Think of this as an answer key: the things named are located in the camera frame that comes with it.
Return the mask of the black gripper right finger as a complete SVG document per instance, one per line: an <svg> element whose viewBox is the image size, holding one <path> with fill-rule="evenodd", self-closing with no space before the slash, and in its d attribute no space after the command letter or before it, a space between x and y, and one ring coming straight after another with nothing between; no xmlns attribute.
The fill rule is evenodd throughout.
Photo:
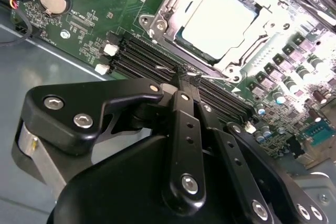
<svg viewBox="0 0 336 224"><path fill-rule="evenodd" d="M237 223L327 223L322 209L235 121L221 122L199 95L201 76L190 78L204 132L228 172Z"/></svg>

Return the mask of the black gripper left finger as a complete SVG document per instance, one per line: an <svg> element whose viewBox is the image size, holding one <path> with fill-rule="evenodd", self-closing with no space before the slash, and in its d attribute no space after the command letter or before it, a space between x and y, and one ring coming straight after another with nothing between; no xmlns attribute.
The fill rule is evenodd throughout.
<svg viewBox="0 0 336 224"><path fill-rule="evenodd" d="M25 96L15 163L56 210L198 210L206 199L199 74L54 84Z"/></svg>

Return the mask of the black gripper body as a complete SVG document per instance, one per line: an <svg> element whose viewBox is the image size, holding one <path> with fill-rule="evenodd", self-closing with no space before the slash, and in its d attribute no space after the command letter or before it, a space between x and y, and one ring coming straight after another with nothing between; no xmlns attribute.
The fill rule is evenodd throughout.
<svg viewBox="0 0 336 224"><path fill-rule="evenodd" d="M237 223L228 172L196 102L143 103L123 113L123 126L152 133L76 175L49 223Z"/></svg>

